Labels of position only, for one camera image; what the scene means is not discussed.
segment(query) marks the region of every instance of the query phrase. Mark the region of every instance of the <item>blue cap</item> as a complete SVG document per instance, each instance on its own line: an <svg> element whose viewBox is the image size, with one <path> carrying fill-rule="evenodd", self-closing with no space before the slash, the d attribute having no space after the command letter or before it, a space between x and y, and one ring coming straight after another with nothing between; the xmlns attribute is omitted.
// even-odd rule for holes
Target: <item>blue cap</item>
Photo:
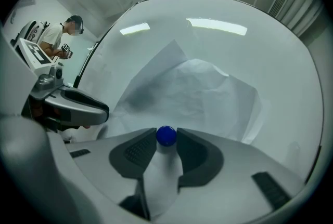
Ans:
<svg viewBox="0 0 333 224"><path fill-rule="evenodd" d="M177 141L177 132L170 126L162 126L156 132L157 141L164 147L170 147Z"/></svg>

